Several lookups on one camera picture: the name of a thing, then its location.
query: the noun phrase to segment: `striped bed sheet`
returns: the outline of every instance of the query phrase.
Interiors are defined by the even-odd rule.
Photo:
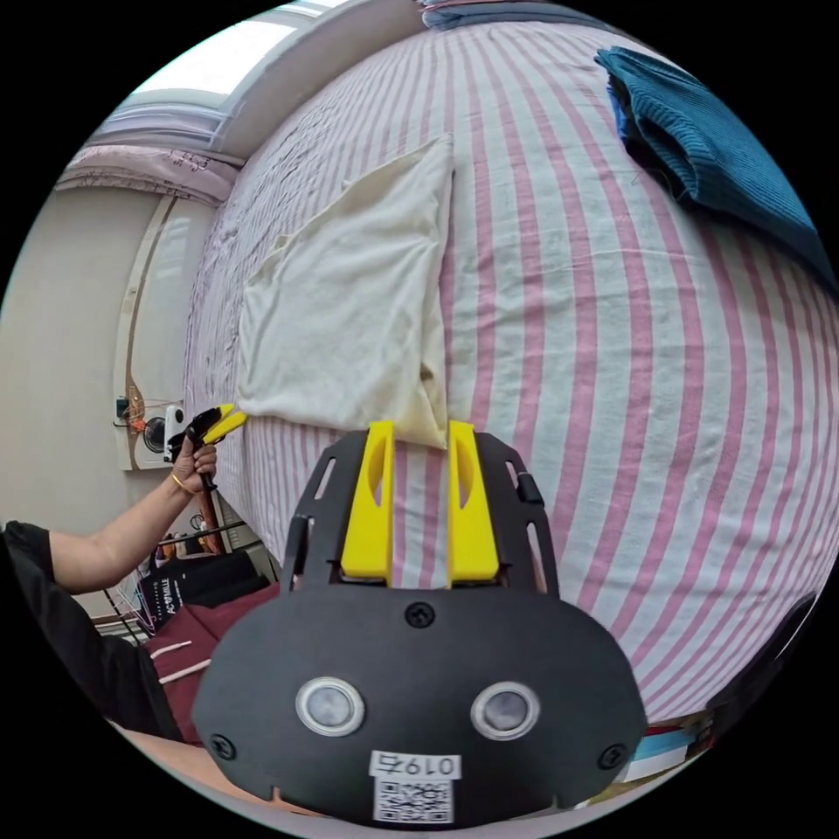
[[[242,284],[348,181],[454,133],[440,277],[453,419],[544,494],[563,597],[618,639],[651,720],[702,709],[839,549],[839,316],[790,260],[678,208],[618,142],[601,47],[570,24],[424,32],[304,105],[244,168],[194,288],[188,409],[236,392]],[[281,557],[336,436],[253,419],[227,501]],[[446,465],[400,446],[395,578],[438,586]]]

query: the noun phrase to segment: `black screw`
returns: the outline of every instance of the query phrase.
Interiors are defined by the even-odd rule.
[[[427,603],[412,603],[405,610],[405,620],[414,629],[425,629],[434,623],[434,610]]]
[[[615,769],[627,757],[628,749],[622,743],[610,745],[598,758],[597,765],[604,770]]]
[[[222,760],[233,760],[236,757],[236,746],[220,734],[213,734],[210,737],[210,748],[215,752],[216,757]]]

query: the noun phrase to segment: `teal knitted fabric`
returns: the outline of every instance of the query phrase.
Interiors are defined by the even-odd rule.
[[[804,205],[723,102],[684,70],[634,50],[599,50],[595,61],[609,73],[621,139],[628,149],[632,143],[647,147],[633,155],[639,163],[651,165],[652,152],[677,200],[758,228],[804,260],[839,302],[836,275]]]

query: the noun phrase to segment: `label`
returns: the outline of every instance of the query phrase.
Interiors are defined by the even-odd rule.
[[[374,777],[373,820],[388,824],[452,824],[450,780],[386,780]]]
[[[370,774],[385,780],[460,780],[459,754],[402,754],[372,752]]]

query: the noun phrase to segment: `bangle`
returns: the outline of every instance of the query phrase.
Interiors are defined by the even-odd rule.
[[[197,493],[193,492],[186,484],[174,473],[169,472],[169,477],[184,491],[188,492],[191,496],[196,495]]]

